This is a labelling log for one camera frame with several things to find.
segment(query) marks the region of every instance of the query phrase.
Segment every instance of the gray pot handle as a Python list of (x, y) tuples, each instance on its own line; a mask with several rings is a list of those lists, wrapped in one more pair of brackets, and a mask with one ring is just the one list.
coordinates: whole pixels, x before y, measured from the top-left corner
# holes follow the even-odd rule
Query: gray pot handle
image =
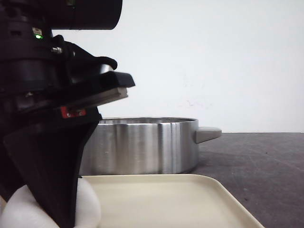
[(196, 131), (195, 142), (197, 144), (219, 138), (222, 135), (222, 130), (217, 127), (199, 127)]

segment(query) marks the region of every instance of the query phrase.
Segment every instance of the pot rim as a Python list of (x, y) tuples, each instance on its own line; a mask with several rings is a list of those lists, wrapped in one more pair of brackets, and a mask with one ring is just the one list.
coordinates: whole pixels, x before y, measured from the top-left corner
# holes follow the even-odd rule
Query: pot rim
[[(111, 121), (111, 120), (140, 120), (143, 119), (143, 123), (102, 123), (102, 121)], [(145, 123), (144, 120), (160, 120), (163, 122), (152, 122)], [(148, 124), (171, 124), (171, 123), (190, 123), (197, 121), (198, 119), (194, 118), (183, 118), (183, 117), (108, 117), (103, 118), (98, 125), (148, 125)]]

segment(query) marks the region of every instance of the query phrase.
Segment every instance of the table surface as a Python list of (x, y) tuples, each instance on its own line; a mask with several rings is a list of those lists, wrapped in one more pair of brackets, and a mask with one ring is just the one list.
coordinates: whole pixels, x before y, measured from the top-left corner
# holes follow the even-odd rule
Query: table surface
[(304, 228), (304, 133), (224, 133), (191, 173), (217, 179), (266, 228)]

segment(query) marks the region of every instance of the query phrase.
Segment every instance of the metal screw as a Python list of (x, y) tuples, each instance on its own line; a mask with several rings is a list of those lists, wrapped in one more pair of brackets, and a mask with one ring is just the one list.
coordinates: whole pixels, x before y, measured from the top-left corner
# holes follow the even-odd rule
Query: metal screw
[(55, 54), (62, 54), (63, 53), (63, 49), (60, 47), (52, 47), (51, 52), (55, 53)]
[(34, 94), (32, 93), (32, 92), (27, 92), (26, 94), (25, 94), (25, 97), (30, 97), (30, 96), (33, 96)]

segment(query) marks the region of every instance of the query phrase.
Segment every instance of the white backdrop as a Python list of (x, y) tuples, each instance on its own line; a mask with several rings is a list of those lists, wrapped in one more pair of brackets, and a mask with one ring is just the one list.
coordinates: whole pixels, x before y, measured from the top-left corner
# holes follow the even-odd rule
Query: white backdrop
[(303, 0), (124, 0), (112, 31), (54, 31), (136, 87), (103, 117), (180, 116), (223, 132), (304, 132)]

